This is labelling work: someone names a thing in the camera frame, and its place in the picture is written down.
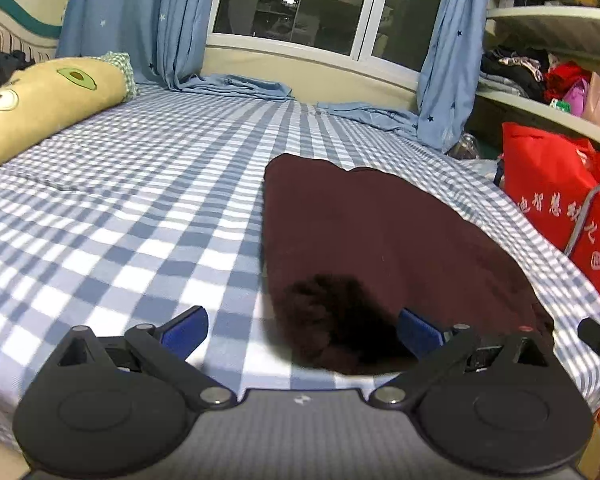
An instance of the window glass pane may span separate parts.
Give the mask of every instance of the window glass pane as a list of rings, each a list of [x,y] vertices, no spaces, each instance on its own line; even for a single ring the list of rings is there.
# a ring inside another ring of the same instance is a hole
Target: window glass pane
[[[440,0],[386,0],[373,56],[419,72],[439,6]]]
[[[214,32],[350,54],[363,0],[220,0]]]

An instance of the gray gripper base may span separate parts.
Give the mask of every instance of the gray gripper base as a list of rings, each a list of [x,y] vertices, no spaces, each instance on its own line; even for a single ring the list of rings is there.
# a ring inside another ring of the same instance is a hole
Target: gray gripper base
[[[487,480],[437,455],[403,413],[366,405],[357,390],[251,390],[206,412],[167,458],[128,480]],[[580,480],[573,469],[543,480]],[[36,473],[32,480],[55,480]]]

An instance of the red tote bag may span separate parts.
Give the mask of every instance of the red tote bag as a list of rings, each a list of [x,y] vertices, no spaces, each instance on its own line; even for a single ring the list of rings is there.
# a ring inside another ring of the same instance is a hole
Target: red tote bag
[[[505,192],[600,294],[600,152],[586,139],[502,127]]]

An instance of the yellow pillow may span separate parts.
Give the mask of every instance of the yellow pillow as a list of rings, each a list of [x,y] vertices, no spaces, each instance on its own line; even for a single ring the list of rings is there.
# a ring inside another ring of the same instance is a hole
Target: yellow pillow
[[[0,165],[125,97],[122,70],[99,59],[65,57],[14,72],[0,87]]]

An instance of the headboard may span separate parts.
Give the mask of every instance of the headboard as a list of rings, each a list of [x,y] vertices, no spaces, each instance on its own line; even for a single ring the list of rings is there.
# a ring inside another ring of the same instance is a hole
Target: headboard
[[[40,22],[14,0],[0,0],[0,52],[21,50],[27,60],[54,57],[61,27]]]

